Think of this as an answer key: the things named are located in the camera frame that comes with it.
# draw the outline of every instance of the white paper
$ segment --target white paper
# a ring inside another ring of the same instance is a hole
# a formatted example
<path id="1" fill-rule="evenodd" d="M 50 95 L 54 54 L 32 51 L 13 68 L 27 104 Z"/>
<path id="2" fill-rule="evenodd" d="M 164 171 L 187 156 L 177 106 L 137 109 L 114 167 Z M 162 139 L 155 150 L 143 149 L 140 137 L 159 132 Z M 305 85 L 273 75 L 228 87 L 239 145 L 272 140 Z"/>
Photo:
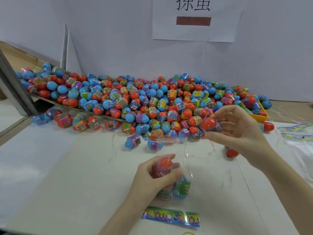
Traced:
<path id="1" fill-rule="evenodd" d="M 246 0 L 153 0 L 153 39 L 235 41 Z M 176 25 L 178 16 L 211 17 L 210 26 Z"/>

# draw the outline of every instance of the brown rectangle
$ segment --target brown rectangle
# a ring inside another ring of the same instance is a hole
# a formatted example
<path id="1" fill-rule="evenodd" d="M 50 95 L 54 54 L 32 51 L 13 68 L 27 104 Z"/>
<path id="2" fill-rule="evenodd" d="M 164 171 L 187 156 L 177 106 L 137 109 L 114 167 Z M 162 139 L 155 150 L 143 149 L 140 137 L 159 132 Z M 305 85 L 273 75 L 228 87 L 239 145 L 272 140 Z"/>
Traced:
<path id="1" fill-rule="evenodd" d="M 211 17 L 178 16 L 176 25 L 210 26 Z"/>

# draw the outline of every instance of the white table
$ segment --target white table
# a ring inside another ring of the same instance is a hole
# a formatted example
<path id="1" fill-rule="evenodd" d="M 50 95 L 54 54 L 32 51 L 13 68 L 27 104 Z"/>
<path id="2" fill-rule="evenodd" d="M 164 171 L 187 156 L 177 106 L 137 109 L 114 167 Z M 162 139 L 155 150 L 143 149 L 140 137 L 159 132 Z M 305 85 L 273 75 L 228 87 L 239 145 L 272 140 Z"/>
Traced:
<path id="1" fill-rule="evenodd" d="M 10 217 L 5 229 L 36 235 L 96 235 L 126 197 L 138 164 L 153 157 L 154 151 L 143 139 L 137 148 L 126 149 L 128 135 L 120 130 L 76 134 L 72 130 L 60 131 L 54 122 L 47 128 L 53 131 L 54 139 L 56 130 L 60 137 L 68 135 L 69 142 L 63 139 L 68 150 Z M 280 133 L 273 131 L 265 136 L 278 154 L 304 176 Z M 11 144 L 18 143 L 15 138 Z M 37 140 L 36 147 L 44 148 L 51 138 Z M 14 150 L 5 149 L 6 154 Z M 187 152 L 193 155 L 189 161 L 194 182 L 183 208 L 200 214 L 201 228 L 138 220 L 130 234 L 298 234 L 267 178 L 244 157 L 229 159 L 222 145 L 206 139 L 191 139 Z M 181 205 L 165 202 L 162 207 L 179 209 Z"/>

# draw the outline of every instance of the chinese characters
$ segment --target chinese characters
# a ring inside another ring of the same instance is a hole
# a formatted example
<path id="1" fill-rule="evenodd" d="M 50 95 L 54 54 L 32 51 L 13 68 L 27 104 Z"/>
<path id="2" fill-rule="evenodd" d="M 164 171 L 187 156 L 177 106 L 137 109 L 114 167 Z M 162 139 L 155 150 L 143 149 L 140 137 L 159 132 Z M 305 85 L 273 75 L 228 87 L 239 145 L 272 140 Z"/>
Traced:
<path id="1" fill-rule="evenodd" d="M 178 8 L 177 10 L 182 10 L 184 9 L 185 11 L 188 11 L 189 9 L 194 9 L 195 11 L 201 11 L 201 10 L 208 10 L 209 9 L 209 0 L 195 0 L 195 2 L 198 1 L 197 7 L 195 6 L 196 4 L 193 3 L 194 0 L 178 0 L 176 3 L 178 3 Z"/>

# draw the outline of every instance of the clear plastic bag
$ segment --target clear plastic bag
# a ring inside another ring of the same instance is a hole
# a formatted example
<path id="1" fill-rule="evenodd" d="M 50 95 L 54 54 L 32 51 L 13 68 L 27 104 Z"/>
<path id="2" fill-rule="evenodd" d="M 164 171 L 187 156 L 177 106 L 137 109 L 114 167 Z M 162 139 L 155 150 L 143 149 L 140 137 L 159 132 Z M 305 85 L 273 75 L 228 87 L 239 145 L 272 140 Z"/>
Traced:
<path id="1" fill-rule="evenodd" d="M 163 188 L 158 197 L 161 200 L 183 200 L 188 196 L 189 189 L 192 183 L 193 175 L 188 167 L 188 154 L 186 152 L 187 138 L 158 138 L 158 148 L 156 150 L 157 156 L 167 155 L 162 157 L 155 169 L 155 178 L 165 176 L 170 173 L 172 169 L 180 168 L 184 174 L 184 177 L 179 181 L 170 184 Z M 176 157 L 173 161 L 170 160 L 171 154 L 175 154 Z"/>
<path id="2" fill-rule="evenodd" d="M 313 183 L 313 124 L 302 123 L 278 129 L 303 169 L 305 179 Z"/>

